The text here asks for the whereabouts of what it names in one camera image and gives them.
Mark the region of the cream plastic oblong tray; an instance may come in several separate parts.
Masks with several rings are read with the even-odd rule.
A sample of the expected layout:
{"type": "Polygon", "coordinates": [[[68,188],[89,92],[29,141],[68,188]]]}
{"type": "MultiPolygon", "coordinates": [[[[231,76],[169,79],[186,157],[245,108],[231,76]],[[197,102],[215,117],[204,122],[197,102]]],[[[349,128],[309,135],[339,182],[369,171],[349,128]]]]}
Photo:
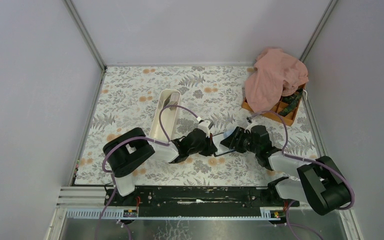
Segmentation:
{"type": "MultiPolygon", "coordinates": [[[[154,113],[154,118],[153,118],[152,125],[150,127],[150,131],[148,135],[152,139],[156,139],[159,141],[167,141],[167,138],[160,125],[160,112],[164,107],[163,105],[166,98],[171,93],[180,93],[180,92],[175,89],[164,89],[160,92],[160,95],[157,98],[156,110],[154,113]]],[[[176,107],[168,107],[162,112],[162,115],[161,115],[162,126],[165,129],[170,139],[174,138],[179,113],[180,113],[180,110],[177,109],[176,107]]]]}

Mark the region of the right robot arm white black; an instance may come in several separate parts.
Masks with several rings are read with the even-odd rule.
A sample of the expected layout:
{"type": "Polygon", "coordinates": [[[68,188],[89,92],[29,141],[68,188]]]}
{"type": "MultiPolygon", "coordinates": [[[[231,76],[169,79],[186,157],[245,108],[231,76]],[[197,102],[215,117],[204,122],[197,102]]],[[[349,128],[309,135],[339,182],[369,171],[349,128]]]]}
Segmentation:
{"type": "Polygon", "coordinates": [[[252,153],[257,163],[270,171],[286,175],[267,184],[267,198],[303,202],[319,215],[347,210],[355,193],[329,156],[315,160],[285,153],[272,144],[265,126],[236,127],[215,141],[223,149],[252,153]]]}

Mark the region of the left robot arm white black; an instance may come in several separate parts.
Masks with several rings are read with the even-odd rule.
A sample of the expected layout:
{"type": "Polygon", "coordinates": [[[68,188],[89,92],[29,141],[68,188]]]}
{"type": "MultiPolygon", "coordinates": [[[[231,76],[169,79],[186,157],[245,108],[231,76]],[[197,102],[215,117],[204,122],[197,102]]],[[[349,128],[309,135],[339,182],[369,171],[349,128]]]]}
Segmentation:
{"type": "Polygon", "coordinates": [[[212,136],[198,128],[186,136],[164,142],[146,136],[140,127],[136,127],[108,142],[102,151],[103,166],[109,164],[117,193],[125,197],[135,191],[134,170],[148,159],[179,164],[191,155],[207,157],[218,149],[212,136]]]}

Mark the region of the wooden organizer box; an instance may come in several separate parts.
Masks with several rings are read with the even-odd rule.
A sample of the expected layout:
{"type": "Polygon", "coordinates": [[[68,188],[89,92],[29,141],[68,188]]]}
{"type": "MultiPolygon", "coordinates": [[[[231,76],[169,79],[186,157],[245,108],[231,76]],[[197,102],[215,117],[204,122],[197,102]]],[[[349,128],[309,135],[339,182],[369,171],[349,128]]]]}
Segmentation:
{"type": "Polygon", "coordinates": [[[298,114],[299,105],[302,101],[303,95],[305,95],[305,87],[306,84],[302,84],[292,95],[282,96],[279,99],[278,103],[276,103],[270,109],[270,112],[265,112],[261,115],[279,123],[281,123],[283,120],[287,126],[291,126],[295,122],[295,118],[298,114]]]}

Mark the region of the floral patterned table mat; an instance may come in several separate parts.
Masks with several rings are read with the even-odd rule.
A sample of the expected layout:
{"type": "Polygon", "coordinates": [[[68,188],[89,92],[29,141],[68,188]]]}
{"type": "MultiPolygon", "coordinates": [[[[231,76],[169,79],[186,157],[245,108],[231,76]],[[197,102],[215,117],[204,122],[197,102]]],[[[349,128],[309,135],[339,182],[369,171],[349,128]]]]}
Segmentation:
{"type": "MultiPolygon", "coordinates": [[[[149,133],[159,95],[165,89],[181,94],[176,138],[195,128],[194,114],[212,120],[216,134],[245,127],[250,112],[241,107],[243,85],[253,72],[247,66],[107,68],[73,183],[105,185],[111,181],[102,169],[103,146],[135,127],[149,133]]],[[[264,186],[282,173],[233,152],[210,157],[194,154],[179,164],[147,160],[132,175],[137,185],[264,186]]]]}

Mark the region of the pink cloth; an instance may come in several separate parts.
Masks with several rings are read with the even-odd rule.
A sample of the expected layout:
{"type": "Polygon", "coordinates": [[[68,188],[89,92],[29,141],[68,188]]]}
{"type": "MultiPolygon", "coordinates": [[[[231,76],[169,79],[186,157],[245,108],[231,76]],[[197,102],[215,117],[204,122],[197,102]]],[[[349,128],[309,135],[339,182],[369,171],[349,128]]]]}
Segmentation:
{"type": "Polygon", "coordinates": [[[309,82],[305,64],[281,48],[265,48],[253,67],[256,71],[244,82],[244,94],[255,113],[271,110],[281,97],[292,95],[309,82]]]}

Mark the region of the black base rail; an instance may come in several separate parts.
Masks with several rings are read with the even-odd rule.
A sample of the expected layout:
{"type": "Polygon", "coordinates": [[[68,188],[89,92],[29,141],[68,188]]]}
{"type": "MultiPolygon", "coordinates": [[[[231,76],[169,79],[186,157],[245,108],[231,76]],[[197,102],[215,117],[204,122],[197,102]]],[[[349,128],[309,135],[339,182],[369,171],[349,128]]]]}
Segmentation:
{"type": "Polygon", "coordinates": [[[281,218],[290,199],[269,187],[137,186],[121,196],[105,187],[104,204],[149,218],[281,218]]]}

